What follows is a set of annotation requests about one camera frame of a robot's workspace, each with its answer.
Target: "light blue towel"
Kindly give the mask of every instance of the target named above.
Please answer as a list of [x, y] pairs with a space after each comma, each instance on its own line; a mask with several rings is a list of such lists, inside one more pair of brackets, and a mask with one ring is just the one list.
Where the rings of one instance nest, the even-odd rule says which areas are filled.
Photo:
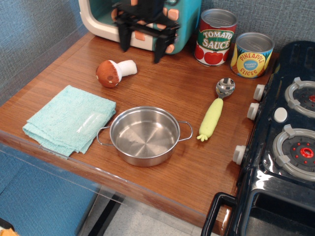
[[86, 153], [115, 108], [111, 100], [67, 86], [32, 116], [23, 130], [43, 147], [62, 155]]

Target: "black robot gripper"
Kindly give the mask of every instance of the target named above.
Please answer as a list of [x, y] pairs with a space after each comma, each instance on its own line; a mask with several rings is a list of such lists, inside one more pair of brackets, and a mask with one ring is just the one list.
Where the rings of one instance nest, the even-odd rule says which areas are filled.
[[[117, 9], [116, 25], [122, 50], [126, 52], [129, 49], [132, 32], [140, 31], [157, 38], [154, 63], [158, 63], [167, 47], [175, 42], [176, 31], [180, 27], [163, 14], [164, 0], [138, 0], [137, 5], [119, 2], [113, 7]], [[151, 23], [164, 25], [165, 28], [148, 27]]]

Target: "black stove top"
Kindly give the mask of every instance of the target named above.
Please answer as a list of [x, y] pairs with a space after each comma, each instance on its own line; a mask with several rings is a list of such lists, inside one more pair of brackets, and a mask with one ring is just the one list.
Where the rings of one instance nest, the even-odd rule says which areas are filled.
[[259, 91], [250, 141], [233, 157], [242, 166], [238, 194], [215, 196], [202, 235], [228, 205], [225, 235], [315, 236], [315, 42], [286, 45]]

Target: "mushroom stem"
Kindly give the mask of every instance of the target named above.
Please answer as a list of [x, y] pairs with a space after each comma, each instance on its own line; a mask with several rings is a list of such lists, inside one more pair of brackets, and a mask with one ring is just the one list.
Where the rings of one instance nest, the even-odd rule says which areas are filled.
[[133, 60], [125, 60], [125, 61], [119, 62], [117, 66], [121, 70], [122, 77], [128, 76], [128, 75], [134, 75], [137, 73], [137, 66]]

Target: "wooden countertop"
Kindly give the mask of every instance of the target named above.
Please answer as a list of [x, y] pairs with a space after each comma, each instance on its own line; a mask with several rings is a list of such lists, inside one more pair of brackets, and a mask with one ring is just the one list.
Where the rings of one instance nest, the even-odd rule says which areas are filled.
[[[217, 192], [235, 195], [240, 167], [232, 161], [234, 149], [249, 140], [253, 121], [247, 111], [256, 102], [254, 90], [267, 83], [278, 55], [272, 56], [266, 75], [247, 79], [231, 71], [230, 59], [221, 66], [200, 64], [194, 48], [195, 41], [190, 40], [180, 53], [165, 55], [154, 64], [153, 52], [131, 47], [124, 53], [118, 43], [88, 33], [0, 107], [0, 142], [202, 227]], [[132, 59], [138, 73], [123, 77], [115, 88], [105, 88], [95, 70], [107, 59]], [[224, 99], [213, 136], [201, 142], [196, 139], [200, 124], [223, 77], [232, 78], [236, 89]], [[101, 146], [97, 140], [86, 154], [59, 158], [39, 148], [22, 127], [67, 85], [115, 101], [114, 117], [136, 106], [165, 109], [178, 121], [188, 121], [193, 137], [179, 142], [170, 159], [150, 168], [126, 163], [114, 147]], [[181, 133], [181, 138], [187, 137], [189, 127], [181, 125]], [[101, 138], [110, 143], [109, 132], [102, 132]]]

